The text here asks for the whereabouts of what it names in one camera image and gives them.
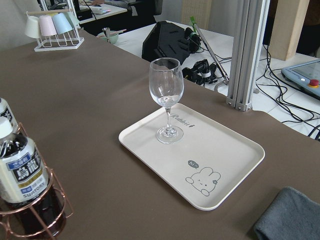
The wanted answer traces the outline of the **light blue cup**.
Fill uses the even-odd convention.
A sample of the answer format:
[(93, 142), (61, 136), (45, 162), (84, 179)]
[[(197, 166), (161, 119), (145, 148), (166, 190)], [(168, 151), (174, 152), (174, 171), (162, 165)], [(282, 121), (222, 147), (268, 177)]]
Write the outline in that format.
[(73, 29), (63, 13), (57, 13), (52, 17), (53, 24), (58, 34), (64, 34)]

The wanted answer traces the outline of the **blue teach pendant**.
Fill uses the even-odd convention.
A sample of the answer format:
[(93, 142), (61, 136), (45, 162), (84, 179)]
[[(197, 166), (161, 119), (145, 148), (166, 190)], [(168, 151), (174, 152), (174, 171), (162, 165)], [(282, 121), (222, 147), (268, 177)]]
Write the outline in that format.
[(281, 69), (281, 74), (304, 93), (320, 99), (320, 60), (312, 60)]

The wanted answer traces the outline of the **aluminium frame post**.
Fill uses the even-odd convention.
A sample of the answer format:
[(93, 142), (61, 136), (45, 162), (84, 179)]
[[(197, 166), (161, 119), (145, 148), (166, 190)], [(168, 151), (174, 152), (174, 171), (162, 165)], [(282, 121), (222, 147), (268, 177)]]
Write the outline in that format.
[(252, 108), (269, 4), (268, 0), (241, 0), (238, 3), (226, 98), (226, 103), (238, 111)]

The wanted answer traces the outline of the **pink cup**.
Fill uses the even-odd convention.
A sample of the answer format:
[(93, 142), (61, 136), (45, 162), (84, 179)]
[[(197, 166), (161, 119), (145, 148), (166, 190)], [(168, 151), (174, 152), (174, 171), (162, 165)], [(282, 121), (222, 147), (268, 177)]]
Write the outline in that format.
[(57, 34), (53, 19), (50, 15), (41, 15), (39, 17), (39, 25), (42, 36), (49, 37)]

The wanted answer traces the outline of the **black equipment case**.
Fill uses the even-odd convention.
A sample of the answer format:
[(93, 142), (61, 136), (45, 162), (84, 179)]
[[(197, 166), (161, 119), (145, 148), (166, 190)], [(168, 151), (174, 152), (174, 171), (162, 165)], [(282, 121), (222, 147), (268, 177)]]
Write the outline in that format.
[(157, 22), (142, 44), (142, 58), (149, 62), (159, 58), (174, 58), (182, 64), (198, 51), (200, 37), (190, 27), (182, 28), (167, 21)]

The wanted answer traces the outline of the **steel jigger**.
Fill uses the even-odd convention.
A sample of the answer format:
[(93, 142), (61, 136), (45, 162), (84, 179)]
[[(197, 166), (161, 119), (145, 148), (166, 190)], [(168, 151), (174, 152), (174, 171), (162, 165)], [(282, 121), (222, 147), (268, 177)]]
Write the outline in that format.
[(102, 29), (102, 31), (103, 31), (103, 33), (104, 33), (104, 35), (105, 35), (105, 37), (106, 37), (106, 40), (107, 40), (107, 42), (108, 43), (110, 43), (111, 41), (110, 41), (110, 28), (109, 27), (104, 27), (103, 29)]

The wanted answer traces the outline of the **grey folded cloth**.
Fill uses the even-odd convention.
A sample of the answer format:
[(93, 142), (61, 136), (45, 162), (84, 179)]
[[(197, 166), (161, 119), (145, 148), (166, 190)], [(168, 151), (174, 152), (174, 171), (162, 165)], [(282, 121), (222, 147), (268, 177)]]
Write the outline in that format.
[(259, 240), (318, 240), (320, 204), (292, 187), (285, 187), (253, 230)]

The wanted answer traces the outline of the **cream rabbit tray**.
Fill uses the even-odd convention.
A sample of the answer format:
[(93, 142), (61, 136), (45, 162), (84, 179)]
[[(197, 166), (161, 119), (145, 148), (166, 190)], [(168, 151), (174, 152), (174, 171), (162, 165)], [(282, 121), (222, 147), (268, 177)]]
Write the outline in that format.
[(258, 143), (181, 103), (171, 121), (183, 138), (161, 143), (156, 133), (166, 120), (160, 108), (124, 129), (119, 141), (197, 209), (217, 208), (265, 157)]

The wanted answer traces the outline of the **tea bottle rear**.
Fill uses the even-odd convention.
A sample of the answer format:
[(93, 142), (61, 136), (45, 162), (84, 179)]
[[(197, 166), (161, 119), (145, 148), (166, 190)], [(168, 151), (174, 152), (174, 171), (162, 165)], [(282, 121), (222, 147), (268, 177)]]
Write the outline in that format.
[(12, 129), (14, 132), (18, 130), (18, 122), (8, 104), (8, 102), (4, 98), (0, 98), (0, 116), (1, 117), (6, 117), (9, 121), (10, 124), (12, 125)]

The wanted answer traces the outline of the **mint green bowl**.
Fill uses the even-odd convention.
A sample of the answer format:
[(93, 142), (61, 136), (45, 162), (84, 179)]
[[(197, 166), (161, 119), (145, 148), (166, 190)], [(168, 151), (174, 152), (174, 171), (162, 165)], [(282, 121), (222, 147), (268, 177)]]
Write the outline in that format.
[(96, 37), (101, 39), (101, 40), (104, 40), (107, 43), (111, 43), (111, 44), (114, 45), (118, 40), (119, 34), (118, 33), (117, 34), (112, 34), (112, 35), (109, 36), (109, 39), (107, 39), (106, 35), (103, 32), (101, 32)]

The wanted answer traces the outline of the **white cup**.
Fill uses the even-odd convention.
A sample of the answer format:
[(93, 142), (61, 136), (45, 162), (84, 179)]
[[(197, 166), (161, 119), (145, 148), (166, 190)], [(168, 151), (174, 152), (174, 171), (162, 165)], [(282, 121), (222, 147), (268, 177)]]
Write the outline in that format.
[(34, 39), (41, 37), (39, 18), (36, 16), (28, 16), (24, 33), (26, 36)]

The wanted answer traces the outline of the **mint green cup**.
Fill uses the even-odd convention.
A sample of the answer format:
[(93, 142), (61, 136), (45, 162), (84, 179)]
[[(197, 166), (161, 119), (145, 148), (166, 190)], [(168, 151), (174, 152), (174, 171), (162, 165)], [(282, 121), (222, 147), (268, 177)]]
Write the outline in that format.
[(78, 26), (78, 24), (79, 24), (80, 21), (79, 21), (78, 18), (74, 15), (73, 12), (70, 12), (70, 11), (66, 12), (66, 13), (65, 13), (65, 17), (67, 18), (67, 20), (69, 21), (69, 23), (70, 23), (74, 28), (76, 28), (76, 27)]

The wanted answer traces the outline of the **clear wine glass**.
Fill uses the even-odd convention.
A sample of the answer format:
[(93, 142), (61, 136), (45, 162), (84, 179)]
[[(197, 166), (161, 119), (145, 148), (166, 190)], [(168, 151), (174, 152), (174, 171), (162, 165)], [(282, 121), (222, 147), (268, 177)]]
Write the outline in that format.
[(164, 144), (174, 144), (183, 138), (183, 130), (171, 123), (171, 107), (179, 102), (184, 93), (184, 78), (179, 60), (162, 57), (149, 65), (149, 92), (152, 99), (165, 108), (167, 123), (157, 133)]

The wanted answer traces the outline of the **white cup rack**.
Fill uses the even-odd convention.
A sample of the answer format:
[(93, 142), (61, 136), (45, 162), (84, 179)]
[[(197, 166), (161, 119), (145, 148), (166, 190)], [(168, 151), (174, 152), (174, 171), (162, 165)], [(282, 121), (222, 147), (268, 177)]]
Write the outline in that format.
[[(53, 17), (58, 13), (63, 13), (66, 16), (66, 12), (73, 12), (72, 8), (58, 9), (58, 10), (45, 10), (45, 11), (27, 11), (25, 14), (27, 16), (40, 17), (43, 15), (49, 15)], [(72, 30), (56, 34), (52, 36), (42, 36), (40, 38), (34, 38), (37, 45), (34, 48), (35, 52), (46, 52), (46, 51), (60, 51), (60, 50), (75, 50), (80, 47), (84, 42), (84, 38), (79, 35), (78, 27), (73, 27)]]

